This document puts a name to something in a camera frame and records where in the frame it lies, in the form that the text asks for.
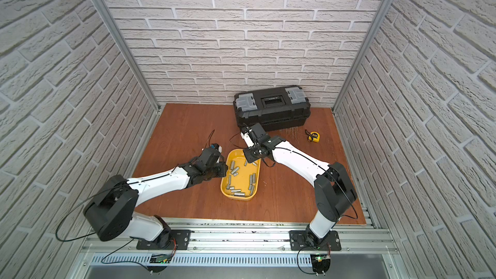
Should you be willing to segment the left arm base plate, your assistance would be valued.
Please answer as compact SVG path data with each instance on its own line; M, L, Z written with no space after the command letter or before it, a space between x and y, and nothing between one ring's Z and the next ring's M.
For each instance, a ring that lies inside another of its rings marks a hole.
M137 250L187 250L192 231L188 229L172 229L162 232L156 240L138 240Z

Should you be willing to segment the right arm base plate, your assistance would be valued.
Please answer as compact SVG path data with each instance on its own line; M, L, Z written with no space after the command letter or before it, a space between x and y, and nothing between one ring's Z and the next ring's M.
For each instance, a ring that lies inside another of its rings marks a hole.
M342 246L338 232L329 231L324 238L318 238L310 231L289 231L289 243L292 251L341 251Z

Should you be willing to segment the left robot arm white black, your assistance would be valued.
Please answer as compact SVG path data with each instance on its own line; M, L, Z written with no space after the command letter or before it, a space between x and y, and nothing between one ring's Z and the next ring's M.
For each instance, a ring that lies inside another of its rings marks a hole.
M141 240L146 249L166 249L173 242L169 225L160 216L146 216L135 208L169 192L223 178L226 172L222 147L215 143L204 148L200 156L162 173L109 178L85 206L83 214L102 242L123 236Z

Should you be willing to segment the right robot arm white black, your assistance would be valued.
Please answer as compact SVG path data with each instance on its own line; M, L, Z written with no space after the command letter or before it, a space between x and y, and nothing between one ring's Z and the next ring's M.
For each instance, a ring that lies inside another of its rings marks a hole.
M317 212L306 228L306 245L320 247L335 224L353 208L357 198L345 166L313 158L286 139L271 137L259 123L242 128L240 135L247 145L243 152L249 163L268 157L290 168L313 186Z

